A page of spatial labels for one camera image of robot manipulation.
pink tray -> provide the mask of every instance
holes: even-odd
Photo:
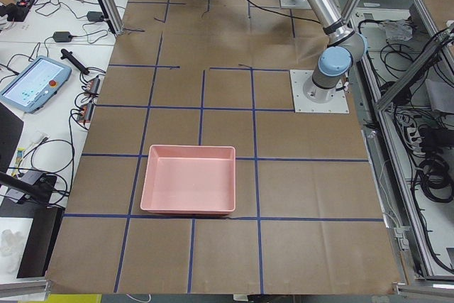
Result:
[[[153,213],[231,213],[235,148],[152,145],[140,208]]]

power adapter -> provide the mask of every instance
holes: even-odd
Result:
[[[98,11],[88,11],[87,19],[93,23],[98,23],[100,21],[104,21],[104,14]]]
[[[55,31],[52,36],[56,43],[68,43],[72,40],[72,37],[69,31]]]

blue tape grid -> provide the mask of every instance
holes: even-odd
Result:
[[[206,11],[210,10],[210,2],[211,0],[207,0],[207,9]],[[166,11],[165,17],[162,22],[165,23],[167,20],[167,15],[170,6],[181,6],[186,5],[185,3],[179,2],[171,2],[170,0],[167,1],[129,1],[130,4],[165,4]],[[254,8],[248,3],[248,15],[250,17],[250,9]],[[292,35],[295,38],[295,25],[294,20],[292,20]],[[285,69],[263,69],[263,68],[252,68],[252,67],[212,67],[211,70],[247,70],[250,72],[250,81],[251,81],[251,89],[252,89],[252,108],[211,108],[204,106],[204,91],[205,91],[205,81],[206,81],[206,72],[203,72],[202,75],[202,91],[201,91],[201,105],[200,107],[179,107],[179,106],[153,106],[151,105],[153,99],[153,91],[155,88],[155,81],[157,70],[160,68],[166,69],[179,69],[179,65],[159,65],[160,53],[162,48],[163,38],[162,35],[160,37],[160,43],[158,48],[158,53],[156,56],[156,63],[154,65],[127,65],[127,64],[110,64],[111,67],[143,67],[143,68],[150,68],[153,69],[153,83],[150,89],[150,96],[148,99],[147,106],[127,106],[127,105],[117,105],[117,104],[102,104],[98,106],[103,107],[111,107],[111,108],[145,108],[147,109],[147,113],[145,116],[145,123],[143,127],[143,135],[142,141],[140,143],[140,151],[139,154],[108,154],[108,153],[82,153],[84,157],[113,157],[113,158],[137,158],[137,165],[135,169],[135,177],[133,181],[133,188],[131,192],[131,198],[128,208],[127,214],[71,214],[66,213],[64,217],[79,217],[79,218],[112,218],[112,219],[126,219],[126,226],[125,231],[123,234],[123,243],[121,247],[121,255],[120,260],[118,262],[118,270],[116,275],[115,287],[114,292],[118,292],[118,286],[121,278],[121,270],[123,266],[123,259],[124,253],[126,249],[126,241],[128,237],[128,227],[131,219],[183,219],[182,216],[161,216],[161,215],[140,215],[140,214],[132,214],[133,209],[133,200],[135,196],[135,188],[138,181],[138,173],[140,168],[140,161],[143,158],[147,158],[148,156],[144,154],[144,143],[145,143],[145,134],[147,131],[148,121],[150,118],[150,111],[151,109],[186,109],[186,110],[199,110],[200,111],[200,123],[199,123],[199,145],[202,144],[202,129],[203,129],[203,115],[205,110],[231,110],[231,111],[251,111],[253,114],[253,139],[254,139],[254,157],[238,157],[237,160],[249,160],[254,162],[255,166],[255,196],[256,196],[256,207],[257,207],[257,216],[244,216],[244,217],[203,217],[203,216],[187,216],[187,219],[192,220],[191,224],[191,241],[190,241],[190,252],[189,252],[189,269],[188,269],[188,282],[187,282],[187,292],[191,292],[192,288],[192,268],[193,268],[193,261],[194,261],[194,239],[196,233],[196,220],[204,220],[204,219],[217,219],[217,220],[238,220],[238,221],[256,221],[258,227],[258,253],[259,253],[259,278],[260,278],[260,292],[262,294],[265,293],[264,289],[264,280],[263,280],[263,261],[262,261],[262,236],[261,236],[261,221],[333,221],[333,222],[383,222],[383,219],[374,219],[374,218],[314,218],[314,217],[271,217],[271,216],[261,216],[260,214],[260,184],[259,184],[259,174],[258,174],[258,162],[259,161],[275,161],[275,162],[368,162],[367,159],[325,159],[325,158],[259,158],[258,157],[258,144],[257,144],[257,127],[256,127],[256,117],[255,114],[257,111],[275,111],[275,112],[293,112],[292,109],[258,109],[255,108],[255,88],[254,88],[254,72],[255,71],[265,71],[265,72],[288,72],[289,70]]]
[[[273,69],[255,69],[252,67],[212,67],[211,70],[248,70],[250,73],[250,83],[251,83],[251,97],[252,97],[252,108],[214,108],[214,107],[205,107],[204,106],[204,95],[206,88],[206,70],[202,73],[201,80],[201,100],[200,106],[194,107],[183,107],[183,106],[153,106],[151,105],[153,99],[153,90],[155,88],[156,75],[158,70],[159,57],[162,50],[163,37],[161,35],[160,45],[158,48],[158,53],[156,57],[156,66],[154,67],[153,72],[153,83],[150,90],[150,96],[148,99],[148,105],[146,106],[123,106],[123,105],[99,105],[104,107],[138,107],[147,109],[147,114],[145,116],[145,123],[143,127],[142,141],[140,143],[139,154],[108,154],[108,153],[82,153],[84,157],[113,157],[113,158],[137,158],[137,166],[135,170],[135,177],[133,181],[133,191],[131,193],[130,204],[127,214],[65,214],[65,217],[79,217],[79,218],[122,218],[126,219],[126,226],[123,235],[123,243],[121,248],[121,256],[118,263],[118,271],[116,276],[116,282],[114,287],[114,292],[118,292],[118,286],[121,278],[121,269],[123,266],[124,253],[126,250],[126,241],[128,237],[128,227],[131,219],[191,219],[191,237],[190,237],[190,249],[189,249],[189,268],[188,268],[188,277],[187,277],[187,292],[190,293],[192,289],[192,272],[193,272],[193,263],[194,263],[194,240],[196,233],[196,221],[204,219],[218,219],[218,220],[238,220],[238,221],[256,221],[258,229],[258,270],[260,278],[260,292],[265,293],[264,288],[264,279],[263,279],[263,259],[262,259],[262,232],[261,232],[261,222],[262,221],[337,221],[337,222],[382,222],[383,219],[374,219],[374,218],[314,218],[314,217],[275,217],[275,216],[261,216],[260,213],[260,183],[259,183],[259,170],[258,163],[260,161],[275,161],[275,162],[368,162],[368,159],[327,159],[327,158],[261,158],[258,156],[258,140],[257,140],[257,125],[256,125],[256,112],[257,111],[276,111],[276,112],[293,112],[292,109],[257,109],[255,108],[255,71],[288,71],[288,70],[273,70]],[[256,209],[257,216],[244,216],[244,217],[200,217],[200,216],[161,216],[161,215],[140,215],[132,214],[133,200],[135,196],[135,188],[138,181],[138,172],[140,167],[140,161],[142,158],[147,158],[148,156],[144,154],[144,143],[145,143],[145,134],[147,131],[148,121],[150,118],[151,109],[175,109],[175,110],[197,110],[200,112],[200,121],[199,121],[199,145],[203,141],[203,117],[204,111],[206,110],[241,110],[241,111],[251,111],[253,115],[253,145],[254,145],[254,156],[253,157],[237,157],[237,160],[249,160],[254,162],[255,168],[255,199],[256,199]]]

metal base plate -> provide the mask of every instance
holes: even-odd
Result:
[[[328,103],[315,103],[303,93],[303,85],[312,76],[313,70],[290,70],[292,81],[293,103],[296,113],[349,114],[344,91],[336,92]],[[339,81],[337,88],[342,87]]]
[[[307,0],[279,0],[281,9],[305,9],[310,10],[311,6]]]

tablet screen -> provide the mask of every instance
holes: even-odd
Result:
[[[34,102],[36,97],[49,81],[54,79],[63,68],[48,60],[40,60],[30,68],[20,79],[11,84],[4,92],[4,97],[22,106]]]

